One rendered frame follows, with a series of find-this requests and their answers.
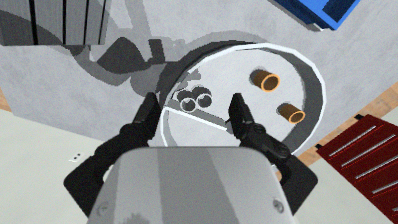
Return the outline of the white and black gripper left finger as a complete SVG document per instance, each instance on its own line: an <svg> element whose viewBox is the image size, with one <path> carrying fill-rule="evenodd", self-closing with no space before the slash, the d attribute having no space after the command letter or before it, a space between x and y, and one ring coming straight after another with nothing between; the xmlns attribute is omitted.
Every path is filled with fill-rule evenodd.
<svg viewBox="0 0 398 224"><path fill-rule="evenodd" d="M140 110L139 110L140 109ZM155 136L161 108L153 92L148 92L132 123L121 127L120 133L98 146L64 179L63 185L87 218L93 209L104 181L104 174L123 153L149 147L147 141Z"/></svg>

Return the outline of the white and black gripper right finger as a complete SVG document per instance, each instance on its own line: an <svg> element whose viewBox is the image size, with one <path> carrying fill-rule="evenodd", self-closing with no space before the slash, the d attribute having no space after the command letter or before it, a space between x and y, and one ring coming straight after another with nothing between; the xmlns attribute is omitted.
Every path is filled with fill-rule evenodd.
<svg viewBox="0 0 398 224"><path fill-rule="evenodd" d="M317 185L316 174L292 155L285 144L267 134L263 125L255 123L241 93L233 94L228 114L234 137L241 141L239 146L263 153L280 171L282 179L279 183L294 216Z"/></svg>

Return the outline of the blue crate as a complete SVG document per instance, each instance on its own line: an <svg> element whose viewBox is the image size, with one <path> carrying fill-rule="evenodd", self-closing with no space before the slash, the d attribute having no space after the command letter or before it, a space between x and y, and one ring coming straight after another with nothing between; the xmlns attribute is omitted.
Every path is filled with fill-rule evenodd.
<svg viewBox="0 0 398 224"><path fill-rule="evenodd" d="M360 0L274 1L306 23L313 32L320 32L327 28L336 31L360 2Z"/></svg>

